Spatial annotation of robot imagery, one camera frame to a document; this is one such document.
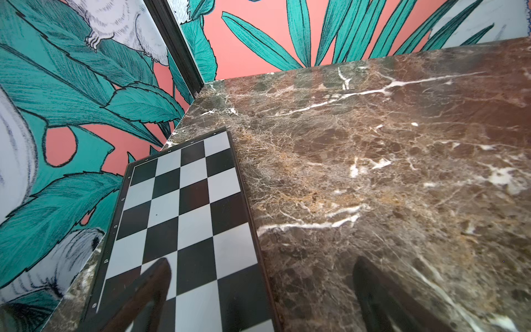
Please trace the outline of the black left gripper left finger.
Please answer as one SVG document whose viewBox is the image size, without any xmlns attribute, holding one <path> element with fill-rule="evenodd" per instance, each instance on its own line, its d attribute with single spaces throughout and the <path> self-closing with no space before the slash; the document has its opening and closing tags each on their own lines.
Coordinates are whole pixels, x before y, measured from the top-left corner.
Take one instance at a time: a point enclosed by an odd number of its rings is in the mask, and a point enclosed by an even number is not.
<svg viewBox="0 0 531 332">
<path fill-rule="evenodd" d="M 171 282 L 166 258 L 157 260 L 111 304 L 80 323 L 79 331 L 157 331 Z"/>
</svg>

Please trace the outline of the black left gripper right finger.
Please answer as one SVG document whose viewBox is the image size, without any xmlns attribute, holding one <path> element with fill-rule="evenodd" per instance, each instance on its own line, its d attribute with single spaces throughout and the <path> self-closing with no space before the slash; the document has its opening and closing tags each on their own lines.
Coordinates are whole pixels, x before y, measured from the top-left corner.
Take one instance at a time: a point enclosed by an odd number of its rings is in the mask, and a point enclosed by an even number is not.
<svg viewBox="0 0 531 332">
<path fill-rule="evenodd" d="M 367 331 L 451 331 L 369 259 L 353 267 L 355 295 Z"/>
</svg>

